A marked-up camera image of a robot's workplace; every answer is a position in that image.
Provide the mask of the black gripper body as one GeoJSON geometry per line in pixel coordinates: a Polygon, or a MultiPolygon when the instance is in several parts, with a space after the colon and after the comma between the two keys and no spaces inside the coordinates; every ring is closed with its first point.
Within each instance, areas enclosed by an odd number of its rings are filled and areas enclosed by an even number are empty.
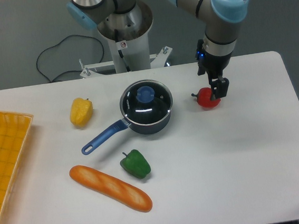
{"type": "Polygon", "coordinates": [[[231,53],[224,56],[211,55],[204,51],[204,66],[210,79],[217,79],[223,74],[223,70],[228,65],[231,53]]]}

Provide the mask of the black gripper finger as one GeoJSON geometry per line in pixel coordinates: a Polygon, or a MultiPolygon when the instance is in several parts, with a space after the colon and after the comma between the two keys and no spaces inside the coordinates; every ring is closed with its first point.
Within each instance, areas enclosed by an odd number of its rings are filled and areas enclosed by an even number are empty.
{"type": "Polygon", "coordinates": [[[223,76],[218,76],[217,79],[213,81],[213,93],[215,98],[224,98],[228,91],[228,79],[223,76]]]}
{"type": "Polygon", "coordinates": [[[218,81],[217,79],[210,79],[209,84],[211,87],[211,96],[210,99],[212,101],[215,101],[216,99],[219,99],[219,88],[218,88],[218,81]]]}

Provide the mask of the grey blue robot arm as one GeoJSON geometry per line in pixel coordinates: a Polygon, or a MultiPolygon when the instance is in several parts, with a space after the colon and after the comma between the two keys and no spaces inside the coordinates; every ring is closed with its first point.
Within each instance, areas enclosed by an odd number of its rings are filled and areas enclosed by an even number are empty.
{"type": "MultiPolygon", "coordinates": [[[[229,81],[223,76],[234,51],[249,0],[168,0],[205,23],[197,42],[198,74],[206,74],[211,100],[226,96],[229,81]]],[[[148,69],[148,32],[151,9],[140,0],[70,0],[67,10],[87,30],[97,29],[108,40],[118,73],[148,69]]]]}

